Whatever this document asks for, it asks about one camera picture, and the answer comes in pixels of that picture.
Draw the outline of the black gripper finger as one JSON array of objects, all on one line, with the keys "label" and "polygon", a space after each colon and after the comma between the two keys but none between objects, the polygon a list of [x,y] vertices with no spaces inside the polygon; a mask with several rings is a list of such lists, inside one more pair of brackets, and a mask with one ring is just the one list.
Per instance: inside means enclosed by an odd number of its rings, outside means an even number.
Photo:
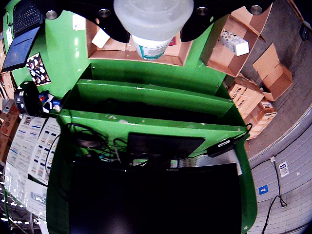
[{"label": "black gripper finger", "polygon": [[62,11],[71,11],[93,22],[116,41],[130,40],[130,34],[115,14],[112,0],[38,0],[36,6],[47,19],[54,20]]},{"label": "black gripper finger", "polygon": [[215,21],[240,7],[260,15],[272,3],[272,0],[194,0],[193,12],[180,31],[180,39],[189,42],[198,38]]}]

